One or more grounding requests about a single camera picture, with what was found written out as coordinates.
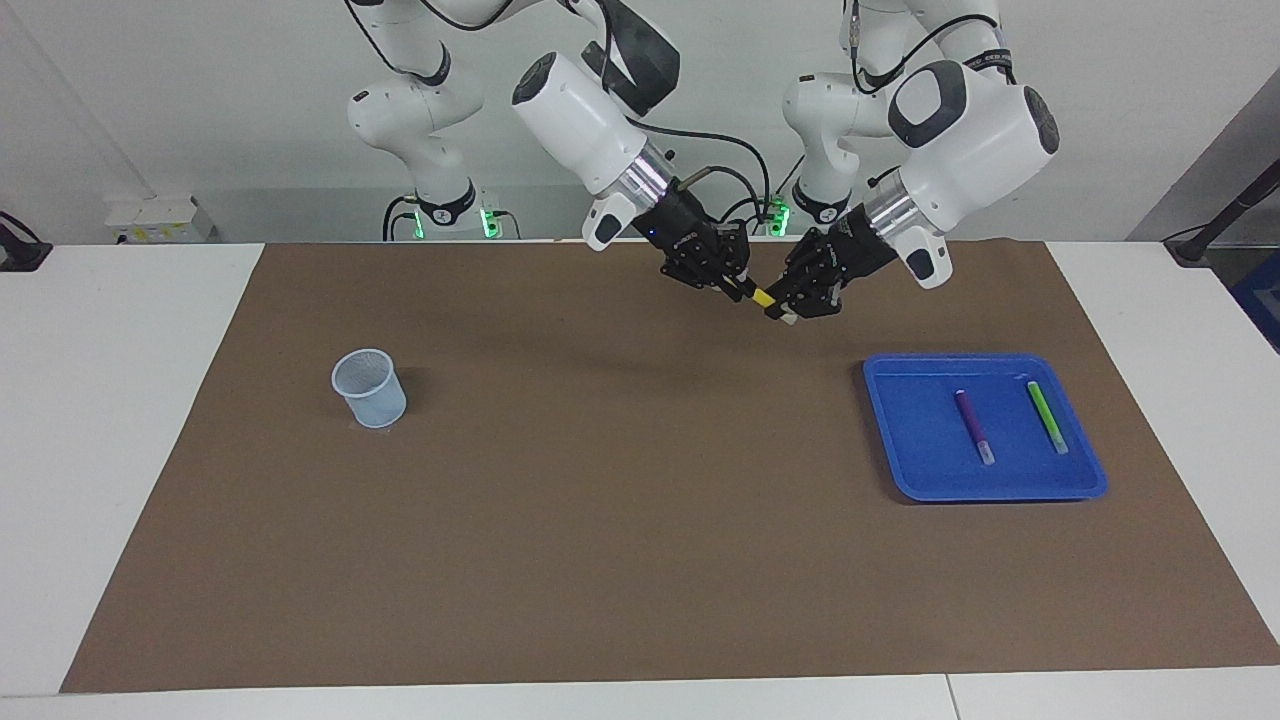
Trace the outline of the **translucent plastic cup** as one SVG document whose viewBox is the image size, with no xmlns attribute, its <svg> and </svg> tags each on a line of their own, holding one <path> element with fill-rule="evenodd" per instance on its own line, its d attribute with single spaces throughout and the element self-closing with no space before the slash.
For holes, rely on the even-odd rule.
<svg viewBox="0 0 1280 720">
<path fill-rule="evenodd" d="M 396 424 L 408 406 L 396 364 L 380 348 L 357 348 L 339 359 L 332 369 L 330 384 L 355 420 L 369 429 Z"/>
</svg>

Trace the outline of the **blue plastic tray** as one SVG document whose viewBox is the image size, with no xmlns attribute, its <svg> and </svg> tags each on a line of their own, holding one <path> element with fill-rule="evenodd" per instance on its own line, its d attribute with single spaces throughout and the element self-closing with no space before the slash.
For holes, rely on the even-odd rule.
<svg viewBox="0 0 1280 720">
<path fill-rule="evenodd" d="M 877 354 L 863 365 L 891 477 L 923 503 L 1066 502 L 1108 478 L 1052 366 L 1033 354 Z M 1037 380 L 1070 450 L 1055 452 L 1027 392 Z M 995 451 L 984 466 L 954 400 L 965 389 Z"/>
</svg>

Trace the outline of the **brown table mat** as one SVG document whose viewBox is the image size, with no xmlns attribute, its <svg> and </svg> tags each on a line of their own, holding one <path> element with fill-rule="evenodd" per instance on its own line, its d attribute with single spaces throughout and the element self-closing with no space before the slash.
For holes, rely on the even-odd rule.
<svg viewBox="0 0 1280 720">
<path fill-rule="evenodd" d="M 640 243 L 269 246 L 61 688 L 1280 664 L 1050 251 L 951 252 L 788 327 Z M 908 501 L 861 369 L 938 351 L 1044 357 L 1108 491 Z"/>
</svg>

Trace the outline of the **purple marker pen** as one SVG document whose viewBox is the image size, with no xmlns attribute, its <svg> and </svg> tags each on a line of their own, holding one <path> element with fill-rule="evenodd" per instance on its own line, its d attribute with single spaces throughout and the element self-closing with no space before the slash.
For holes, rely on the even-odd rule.
<svg viewBox="0 0 1280 720">
<path fill-rule="evenodd" d="M 972 396 L 965 389 L 956 389 L 954 400 L 980 461 L 984 466 L 995 465 L 995 451 L 978 416 L 977 406 L 973 404 Z"/>
</svg>

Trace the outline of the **green marker pen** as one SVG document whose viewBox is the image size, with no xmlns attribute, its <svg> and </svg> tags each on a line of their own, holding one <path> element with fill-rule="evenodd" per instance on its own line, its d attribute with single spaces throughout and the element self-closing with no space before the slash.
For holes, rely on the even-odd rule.
<svg viewBox="0 0 1280 720">
<path fill-rule="evenodd" d="M 1044 391 L 1042 389 L 1041 384 L 1037 380 L 1028 380 L 1027 392 L 1036 409 L 1039 421 L 1044 428 L 1044 433 L 1050 438 L 1050 443 L 1052 445 L 1055 452 L 1059 455 L 1069 454 L 1070 450 L 1068 447 L 1065 436 L 1060 428 L 1056 416 L 1053 415 L 1052 407 L 1050 406 L 1047 396 L 1044 395 Z"/>
</svg>

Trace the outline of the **black clamp mount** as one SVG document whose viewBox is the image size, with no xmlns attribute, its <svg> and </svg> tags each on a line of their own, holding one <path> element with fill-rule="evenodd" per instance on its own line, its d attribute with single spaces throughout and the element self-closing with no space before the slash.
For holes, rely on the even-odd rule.
<svg viewBox="0 0 1280 720">
<path fill-rule="evenodd" d="M 52 251 L 24 222 L 0 210 L 0 272 L 35 272 Z"/>
</svg>

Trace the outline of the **black pole stand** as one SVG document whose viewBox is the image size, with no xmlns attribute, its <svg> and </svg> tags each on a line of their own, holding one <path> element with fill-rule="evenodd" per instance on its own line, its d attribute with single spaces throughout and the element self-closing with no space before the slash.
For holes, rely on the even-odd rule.
<svg viewBox="0 0 1280 720">
<path fill-rule="evenodd" d="M 1202 225 L 1175 232 L 1160 241 L 1172 260 L 1183 268 L 1211 268 L 1211 245 L 1235 222 L 1280 190 L 1280 156 L 1260 173 L 1238 196 Z"/>
</svg>

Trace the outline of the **blue box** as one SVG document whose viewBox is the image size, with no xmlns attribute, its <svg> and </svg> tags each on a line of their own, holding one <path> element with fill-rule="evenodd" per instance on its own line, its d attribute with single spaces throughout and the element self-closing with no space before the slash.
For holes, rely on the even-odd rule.
<svg viewBox="0 0 1280 720">
<path fill-rule="evenodd" d="M 1280 249 L 1230 287 L 1236 304 L 1280 354 Z"/>
</svg>

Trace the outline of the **white power strip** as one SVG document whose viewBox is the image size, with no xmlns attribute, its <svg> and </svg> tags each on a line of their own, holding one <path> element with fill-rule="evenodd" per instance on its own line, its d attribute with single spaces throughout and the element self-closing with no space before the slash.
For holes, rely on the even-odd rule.
<svg viewBox="0 0 1280 720">
<path fill-rule="evenodd" d="M 115 243 L 209 243 L 218 228 L 195 196 L 119 200 L 104 222 Z"/>
</svg>

